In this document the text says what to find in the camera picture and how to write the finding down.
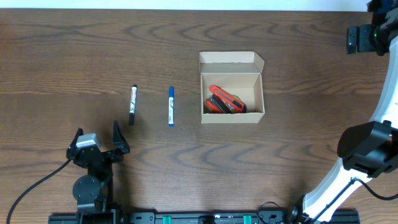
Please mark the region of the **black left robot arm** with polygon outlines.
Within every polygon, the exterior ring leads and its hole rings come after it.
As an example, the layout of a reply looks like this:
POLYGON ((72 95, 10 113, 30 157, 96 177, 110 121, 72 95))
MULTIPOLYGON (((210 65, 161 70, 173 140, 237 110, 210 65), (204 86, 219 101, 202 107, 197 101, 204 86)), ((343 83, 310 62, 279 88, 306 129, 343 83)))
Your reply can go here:
POLYGON ((113 124, 115 148, 102 151, 95 133, 84 134, 80 128, 67 149, 66 157, 87 170, 73 185, 77 203, 77 223, 124 223, 127 218, 113 199, 113 164, 122 162, 130 147, 117 121, 113 124))

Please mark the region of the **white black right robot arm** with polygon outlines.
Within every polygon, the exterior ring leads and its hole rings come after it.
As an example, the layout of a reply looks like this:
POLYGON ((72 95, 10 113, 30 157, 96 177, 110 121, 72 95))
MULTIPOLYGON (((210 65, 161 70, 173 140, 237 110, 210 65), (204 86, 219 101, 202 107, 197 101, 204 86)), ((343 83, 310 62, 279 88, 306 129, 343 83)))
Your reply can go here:
POLYGON ((368 185, 397 169, 397 0, 370 1, 367 7, 372 22, 348 28, 346 50, 348 54, 389 54, 381 97, 369 122, 344 131, 335 165, 285 213, 284 223, 359 223, 356 211, 339 207, 360 186, 379 200, 397 199, 397 195, 381 196, 368 185))

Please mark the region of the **orange utility knife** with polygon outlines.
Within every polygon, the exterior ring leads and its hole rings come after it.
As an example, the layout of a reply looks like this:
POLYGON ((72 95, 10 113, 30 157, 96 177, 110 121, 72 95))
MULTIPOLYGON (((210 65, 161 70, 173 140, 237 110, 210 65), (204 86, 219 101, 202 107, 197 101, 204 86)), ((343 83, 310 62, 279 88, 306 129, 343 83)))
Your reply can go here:
POLYGON ((225 113, 246 113, 246 105, 237 97, 230 95, 224 89, 211 85, 209 90, 212 92, 211 99, 219 106, 221 106, 221 111, 225 113))

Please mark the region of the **yellow clear tape roll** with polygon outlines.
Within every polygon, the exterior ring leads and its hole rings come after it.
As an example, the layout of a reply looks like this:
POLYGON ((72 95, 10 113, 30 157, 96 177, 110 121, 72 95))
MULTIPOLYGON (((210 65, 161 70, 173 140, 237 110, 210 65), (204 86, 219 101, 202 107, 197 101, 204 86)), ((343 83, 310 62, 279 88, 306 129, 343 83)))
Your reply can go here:
POLYGON ((238 96, 236 96, 236 95, 232 95, 232 97, 233 97, 236 101, 238 101, 238 102, 240 102, 240 103, 243 103, 243 101, 240 99, 240 97, 238 97, 238 96))

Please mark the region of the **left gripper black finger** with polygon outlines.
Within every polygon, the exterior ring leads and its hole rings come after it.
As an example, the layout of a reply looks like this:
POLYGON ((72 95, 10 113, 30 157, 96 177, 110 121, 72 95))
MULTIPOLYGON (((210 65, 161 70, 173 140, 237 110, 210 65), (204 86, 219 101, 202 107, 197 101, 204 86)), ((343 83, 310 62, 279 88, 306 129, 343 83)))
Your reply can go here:
POLYGON ((82 135, 83 135, 83 130, 81 128, 78 128, 78 130, 77 130, 77 132, 75 134, 75 137, 73 138, 73 140, 72 140, 72 142, 70 144, 70 148, 76 148, 77 140, 82 135))
POLYGON ((113 123, 113 144, 121 151, 122 154, 130 153, 130 146, 122 135, 119 124, 116 120, 113 123))

